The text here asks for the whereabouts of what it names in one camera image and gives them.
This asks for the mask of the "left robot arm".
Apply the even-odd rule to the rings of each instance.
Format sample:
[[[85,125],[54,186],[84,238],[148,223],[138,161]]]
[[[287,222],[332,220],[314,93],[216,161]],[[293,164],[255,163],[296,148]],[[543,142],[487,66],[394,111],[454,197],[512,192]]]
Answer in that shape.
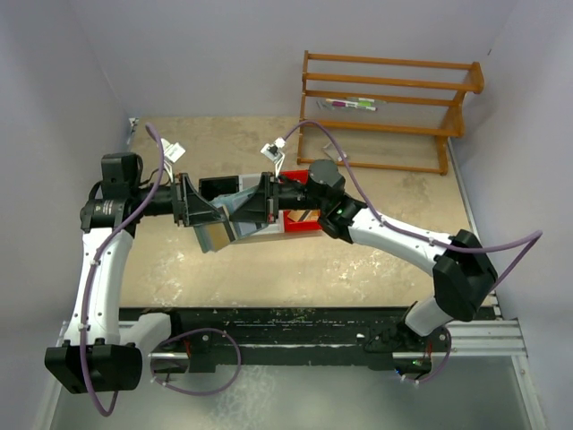
[[[101,160],[101,179],[81,208],[83,260],[78,294],[61,346],[48,348],[45,367],[71,394],[134,390],[145,358],[167,343],[198,343],[219,328],[184,331],[173,313],[141,314],[120,329],[120,296],[124,269],[135,231],[146,216],[173,216],[190,227],[193,209],[211,206],[200,197],[189,176],[175,175],[167,185],[141,178],[141,156],[124,152]]]

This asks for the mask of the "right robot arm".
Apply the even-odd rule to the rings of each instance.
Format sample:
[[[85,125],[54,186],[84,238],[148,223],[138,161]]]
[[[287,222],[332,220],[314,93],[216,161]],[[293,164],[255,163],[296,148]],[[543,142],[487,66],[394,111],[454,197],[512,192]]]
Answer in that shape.
[[[326,159],[309,166],[303,184],[265,173],[230,219],[264,223],[280,210],[317,210],[329,237],[382,250],[432,277],[432,296],[406,313],[404,324],[411,332],[426,337],[451,321],[472,321],[498,278],[477,236],[464,229],[456,235],[431,232],[386,218],[350,196],[345,184],[338,166]]]

